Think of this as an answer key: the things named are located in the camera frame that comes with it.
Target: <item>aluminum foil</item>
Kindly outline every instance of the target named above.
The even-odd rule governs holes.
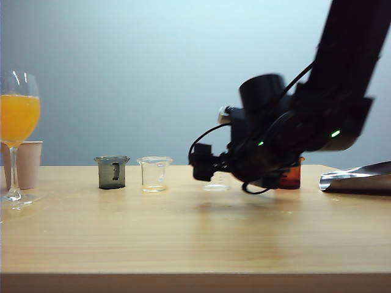
[[[325,192],[391,195],[391,161],[323,173],[319,188]]]

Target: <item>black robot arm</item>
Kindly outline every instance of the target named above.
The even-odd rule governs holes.
[[[195,179],[231,172],[245,183],[279,188],[304,151],[345,150],[360,136],[372,99],[364,97],[391,21],[389,0],[333,0],[315,60],[287,87],[278,74],[244,82],[243,108],[226,107],[227,152],[189,152]],[[288,89],[306,72],[308,81]]]

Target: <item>paper cup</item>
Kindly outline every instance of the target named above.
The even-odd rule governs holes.
[[[32,189],[37,186],[42,143],[23,142],[18,147],[16,172],[20,189]],[[11,185],[10,150],[4,143],[1,144],[1,153],[4,162],[5,181],[7,182],[7,189],[9,189]]]

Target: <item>wire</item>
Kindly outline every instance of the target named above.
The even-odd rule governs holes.
[[[279,99],[281,99],[291,88],[292,86],[295,85],[295,83],[297,83],[300,78],[302,78],[308,71],[311,70],[313,66],[313,61],[311,62],[311,64],[309,64],[307,67],[305,67],[285,88],[284,90],[281,92],[281,94],[279,95]]]
[[[265,193],[266,191],[269,191],[269,190],[270,190],[270,188],[265,188],[265,189],[263,189],[263,190],[261,190],[261,191],[258,191],[258,192],[252,192],[252,191],[249,191],[249,190],[247,189],[247,186],[248,186],[248,185],[249,185],[248,182],[245,182],[245,183],[242,184],[242,190],[243,190],[244,192],[247,192],[248,194],[263,194],[263,193]]]
[[[201,134],[201,136],[200,136],[198,139],[196,139],[196,140],[192,143],[192,145],[190,146],[189,154],[188,154],[188,159],[189,159],[189,161],[190,161],[190,154],[191,154],[191,151],[192,151],[192,149],[194,148],[194,146],[196,145],[197,142],[199,142],[201,139],[203,139],[207,134],[211,133],[212,131],[214,131],[214,130],[216,130],[216,129],[219,129],[219,128],[221,128],[221,127],[230,126],[230,125],[231,125],[231,123],[220,124],[220,125],[215,126],[214,128],[211,128],[211,129],[205,131],[203,134]]]

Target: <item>glass beaker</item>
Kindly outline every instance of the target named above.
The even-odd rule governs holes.
[[[226,191],[230,188],[230,174],[222,171],[216,171],[211,181],[203,187],[206,191]]]
[[[94,160],[98,163],[99,188],[115,189],[125,187],[125,166],[127,156],[102,156]]]
[[[172,163],[170,157],[142,157],[137,161],[141,165],[143,191],[159,192],[167,189],[166,167]]]

